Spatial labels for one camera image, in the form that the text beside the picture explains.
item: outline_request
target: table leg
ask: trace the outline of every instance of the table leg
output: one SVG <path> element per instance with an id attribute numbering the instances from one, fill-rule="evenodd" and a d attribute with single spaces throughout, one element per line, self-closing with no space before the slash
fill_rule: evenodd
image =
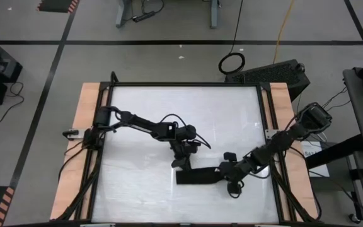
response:
<path id="1" fill-rule="evenodd" d="M 308 168 L 312 169 L 339 158 L 344 158 L 355 151 L 363 151 L 363 138 L 360 134 L 307 157 L 306 163 Z"/>
<path id="2" fill-rule="evenodd" d="M 218 25 L 218 0 L 211 1 L 211 28 L 216 29 Z"/>
<path id="3" fill-rule="evenodd" d="M 118 10 L 116 17 L 117 28 L 120 28 L 123 25 L 124 15 L 127 12 L 129 4 L 132 4 L 132 0 L 118 0 Z"/>

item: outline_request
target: black metal frame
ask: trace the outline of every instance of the black metal frame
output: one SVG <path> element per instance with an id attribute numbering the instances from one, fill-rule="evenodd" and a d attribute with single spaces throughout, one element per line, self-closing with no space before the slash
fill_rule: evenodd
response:
<path id="1" fill-rule="evenodd" d="M 244 86 L 244 87 L 255 87 L 256 91 L 257 91 L 257 95 L 258 95 L 260 115 L 262 118 L 262 124 L 263 124 L 263 129 L 264 129 L 264 138 L 267 140 L 267 138 L 265 136 L 265 130 L 268 129 L 268 124 L 267 124 L 267 118 L 265 115 L 265 107 L 264 107 L 264 102 L 263 102 L 263 97 L 262 97 L 262 89 L 265 89 L 265 91 L 267 92 L 267 97 L 268 97 L 268 105 L 270 106 L 270 115 L 272 118 L 272 125 L 273 125 L 274 129 L 278 129 L 277 117 L 276 117 L 275 110 L 274 110 L 274 103 L 272 100 L 269 83 L 246 83 L 246 84 L 238 84 L 238 83 L 236 83 L 236 84 L 234 84 L 234 83 L 129 83 L 129 82 L 118 82 L 118 79 L 114 76 L 114 81 L 112 78 L 112 82 L 101 82 L 100 83 L 99 94 L 98 94 L 98 99 L 97 99 L 96 108 L 95 108 L 95 116 L 96 116 L 97 110 L 101 107 L 101 101 L 103 99 L 104 92 L 108 89 L 108 97 L 107 97 L 106 105 L 110 105 L 111 101 L 112 101 L 113 89 L 116 86 L 198 86 L 198 87 L 208 87 L 208 86 L 242 87 L 242 86 Z M 101 149 L 99 149 L 97 151 L 96 159 L 101 159 L 101 157 L 103 156 L 103 148 L 104 148 L 104 144 L 101 147 Z M 81 187 L 84 185 L 84 183 L 89 175 L 89 169 L 91 166 L 93 152 L 94 152 L 93 150 L 88 150 L 88 153 L 86 155 L 86 162 L 85 162 L 85 166 L 84 166 L 84 170 L 83 170 Z M 279 160 L 280 160 L 279 163 L 281 165 L 281 174 L 282 174 L 283 179 L 286 182 L 286 184 L 289 185 L 284 155 L 281 152 L 278 154 L 278 156 L 279 156 Z M 98 176 L 91 186 L 91 195 L 90 195 L 91 197 L 89 199 L 88 213 L 87 213 L 86 219 L 92 218 L 93 206 L 95 204 L 97 183 L 98 183 Z M 282 204 L 281 204 L 281 200 L 280 200 L 279 186 L 274 179 L 272 179 L 272 185 L 273 185 L 274 196 L 275 196 L 275 204 L 277 207 L 277 215 L 278 215 L 279 221 L 282 222 L 285 220 L 284 220 L 284 213 L 282 211 Z M 288 206 L 289 206 L 290 218 L 291 218 L 291 220 L 295 221 L 296 220 L 295 210 L 289 201 L 288 201 Z M 75 220 L 80 219 L 82 207 L 83 207 L 83 202 L 81 202 L 76 209 L 75 216 L 74 216 Z M 145 225 L 144 223 L 132 223 L 132 224 L 134 226 L 135 225 L 138 225 L 138 226 Z M 220 224 L 219 226 L 229 226 L 229 225 L 230 224 Z"/>

